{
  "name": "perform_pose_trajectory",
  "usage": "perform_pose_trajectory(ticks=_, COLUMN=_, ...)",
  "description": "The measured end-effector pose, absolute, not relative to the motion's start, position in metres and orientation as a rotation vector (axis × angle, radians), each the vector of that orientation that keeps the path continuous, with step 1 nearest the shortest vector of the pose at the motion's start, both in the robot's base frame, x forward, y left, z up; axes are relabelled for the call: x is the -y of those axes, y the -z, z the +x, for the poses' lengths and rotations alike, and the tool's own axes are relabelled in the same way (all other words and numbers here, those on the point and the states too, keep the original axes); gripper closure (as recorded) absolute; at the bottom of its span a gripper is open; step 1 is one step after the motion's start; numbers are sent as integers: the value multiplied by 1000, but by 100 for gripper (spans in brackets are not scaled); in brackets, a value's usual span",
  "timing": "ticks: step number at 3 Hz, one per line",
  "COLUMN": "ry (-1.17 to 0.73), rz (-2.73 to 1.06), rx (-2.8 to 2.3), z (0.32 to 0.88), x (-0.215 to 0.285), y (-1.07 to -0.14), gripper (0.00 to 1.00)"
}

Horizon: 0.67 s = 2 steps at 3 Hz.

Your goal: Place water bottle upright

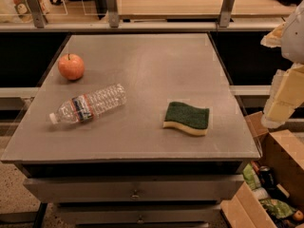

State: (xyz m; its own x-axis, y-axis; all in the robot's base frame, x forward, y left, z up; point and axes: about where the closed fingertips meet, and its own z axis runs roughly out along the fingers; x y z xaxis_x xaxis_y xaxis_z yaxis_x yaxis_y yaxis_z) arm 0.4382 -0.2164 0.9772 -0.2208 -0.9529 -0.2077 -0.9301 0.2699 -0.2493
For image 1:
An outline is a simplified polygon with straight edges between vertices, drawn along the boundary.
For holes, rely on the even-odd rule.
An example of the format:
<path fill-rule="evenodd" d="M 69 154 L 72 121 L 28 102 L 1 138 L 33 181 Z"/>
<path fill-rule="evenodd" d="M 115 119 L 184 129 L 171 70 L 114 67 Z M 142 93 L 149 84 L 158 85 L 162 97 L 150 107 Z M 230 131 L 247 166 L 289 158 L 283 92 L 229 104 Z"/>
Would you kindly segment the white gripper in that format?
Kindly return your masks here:
<path fill-rule="evenodd" d="M 304 0 L 286 23 L 266 34 L 260 43 L 267 48 L 281 47 L 284 58 L 299 63 L 286 71 L 279 69 L 272 80 L 261 123 L 267 128 L 278 128 L 304 103 Z"/>

